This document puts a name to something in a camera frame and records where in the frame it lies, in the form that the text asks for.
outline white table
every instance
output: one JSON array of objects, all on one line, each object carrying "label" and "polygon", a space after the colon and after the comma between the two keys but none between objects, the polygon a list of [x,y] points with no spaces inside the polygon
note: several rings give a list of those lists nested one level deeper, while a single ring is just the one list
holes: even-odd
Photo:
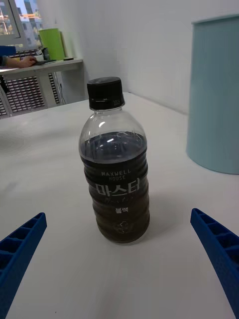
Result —
[{"label": "white table", "polygon": [[[71,70],[77,71],[82,66],[82,63],[83,63],[82,59],[76,58],[74,60],[69,60],[69,61],[60,60],[60,61],[55,61],[52,63],[31,66],[29,68],[23,68],[23,69],[17,69],[17,68],[0,69],[0,76],[1,75],[4,76],[4,79],[6,81],[35,76],[37,79],[43,100],[44,100],[44,104],[46,107],[49,108],[49,107],[56,106],[56,102],[55,102],[55,97],[52,91],[51,82],[50,82],[48,74],[55,73],[55,72],[71,71]],[[84,88],[78,86],[78,90],[83,91]],[[7,109],[10,110],[7,97],[5,96],[1,87],[0,87],[0,98],[3,99],[3,102],[6,104]]]},{"label": "white table", "polygon": [[78,154],[87,101],[1,120],[1,239],[39,212],[48,223],[7,319],[235,318],[190,215],[238,234],[239,176],[187,158],[185,115],[125,98],[148,136],[151,223],[133,245],[96,226]]}]

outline blue object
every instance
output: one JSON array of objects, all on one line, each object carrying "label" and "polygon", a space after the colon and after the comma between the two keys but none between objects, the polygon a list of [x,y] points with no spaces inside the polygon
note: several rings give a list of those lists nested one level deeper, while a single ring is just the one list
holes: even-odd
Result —
[{"label": "blue object", "polygon": [[187,154],[239,174],[239,15],[193,24]]},{"label": "blue object", "polygon": [[239,237],[196,208],[192,210],[191,224],[239,319]]},{"label": "blue object", "polygon": [[16,48],[14,46],[4,46],[0,45],[0,55],[15,55]]},{"label": "blue object", "polygon": [[40,213],[0,242],[0,319],[5,319],[46,227]]}]

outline bottle neck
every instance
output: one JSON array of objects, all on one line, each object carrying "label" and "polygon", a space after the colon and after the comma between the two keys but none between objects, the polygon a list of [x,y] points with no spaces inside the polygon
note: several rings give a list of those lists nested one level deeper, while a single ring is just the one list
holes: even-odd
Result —
[{"label": "bottle neck", "polygon": [[122,111],[122,106],[120,106],[119,108],[115,108],[115,109],[110,109],[110,110],[104,110],[104,111],[94,111],[95,115],[100,115],[100,116],[109,116],[109,115],[113,115],[116,114],[118,112]]}]

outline black bottle cap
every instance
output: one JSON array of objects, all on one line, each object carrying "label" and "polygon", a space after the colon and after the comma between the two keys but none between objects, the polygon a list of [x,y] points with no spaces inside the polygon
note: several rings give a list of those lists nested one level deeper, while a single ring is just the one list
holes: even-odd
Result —
[{"label": "black bottle cap", "polygon": [[105,77],[87,83],[90,109],[104,111],[124,105],[121,79]]}]

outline person's hand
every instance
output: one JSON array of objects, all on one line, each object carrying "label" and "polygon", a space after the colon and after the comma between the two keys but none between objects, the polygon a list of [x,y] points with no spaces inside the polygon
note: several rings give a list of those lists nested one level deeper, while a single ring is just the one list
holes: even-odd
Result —
[{"label": "person's hand", "polygon": [[26,56],[19,61],[19,68],[28,68],[36,63],[37,59],[34,56]]}]

